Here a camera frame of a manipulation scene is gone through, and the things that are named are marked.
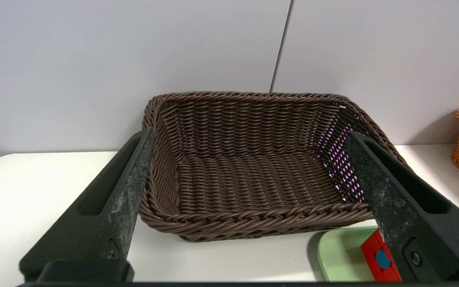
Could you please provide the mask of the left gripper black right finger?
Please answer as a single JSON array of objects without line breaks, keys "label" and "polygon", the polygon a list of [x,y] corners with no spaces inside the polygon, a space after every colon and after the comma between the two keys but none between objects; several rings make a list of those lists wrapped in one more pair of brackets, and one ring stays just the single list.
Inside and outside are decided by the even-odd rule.
[{"label": "left gripper black right finger", "polygon": [[459,207],[367,136],[345,149],[401,279],[459,281]]}]

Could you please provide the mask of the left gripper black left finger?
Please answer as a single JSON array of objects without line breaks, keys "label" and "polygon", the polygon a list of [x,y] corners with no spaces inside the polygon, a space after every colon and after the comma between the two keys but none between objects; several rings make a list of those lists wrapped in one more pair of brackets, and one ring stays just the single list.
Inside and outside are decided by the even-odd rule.
[{"label": "left gripper black left finger", "polygon": [[134,134],[20,260],[25,282],[132,282],[127,260],[155,149]]}]

